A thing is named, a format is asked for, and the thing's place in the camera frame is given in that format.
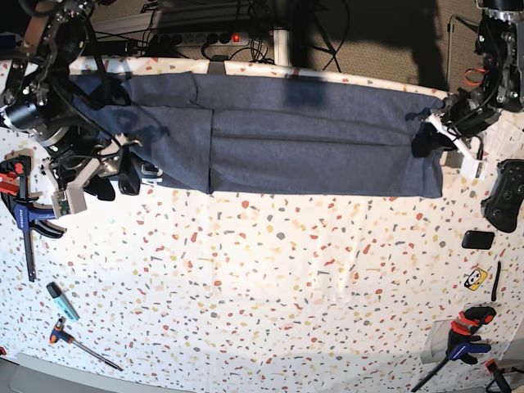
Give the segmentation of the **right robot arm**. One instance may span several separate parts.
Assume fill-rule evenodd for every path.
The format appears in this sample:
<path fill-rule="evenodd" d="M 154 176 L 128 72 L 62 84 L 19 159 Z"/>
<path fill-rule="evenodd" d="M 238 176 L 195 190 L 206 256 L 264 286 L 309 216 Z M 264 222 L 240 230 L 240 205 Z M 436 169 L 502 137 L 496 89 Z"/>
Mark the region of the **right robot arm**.
<path fill-rule="evenodd" d="M 15 131 L 31 134 L 49 157 L 41 166 L 51 182 L 56 217 L 86 210 L 85 196 L 113 201 L 115 178 L 122 194 L 136 196 L 140 178 L 130 147 L 136 138 L 112 134 L 76 105 L 99 111 L 126 103 L 127 93 L 103 64 L 88 12 L 97 1 L 21 1 L 29 24 L 16 49 L 1 95 L 1 119 Z M 70 65 L 86 47 L 93 51 L 98 85 L 86 93 L 70 79 Z"/>

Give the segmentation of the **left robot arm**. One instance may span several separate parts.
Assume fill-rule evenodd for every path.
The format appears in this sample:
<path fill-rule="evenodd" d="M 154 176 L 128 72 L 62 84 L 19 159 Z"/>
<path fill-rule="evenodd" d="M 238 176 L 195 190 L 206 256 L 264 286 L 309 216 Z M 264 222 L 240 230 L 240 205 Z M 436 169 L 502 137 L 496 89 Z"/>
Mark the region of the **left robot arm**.
<path fill-rule="evenodd" d="M 483 143 L 476 153 L 466 141 L 476 138 L 497 122 L 501 111 L 523 111 L 523 2 L 477 1 L 481 20 L 476 54 L 482 56 L 479 82 L 473 90 L 460 89 L 444 98 L 440 107 L 421 118 L 422 129 L 412 141 L 413 156 L 426 158 L 434 151 L 458 151 L 463 156 L 460 174 L 483 178 L 486 163 Z"/>

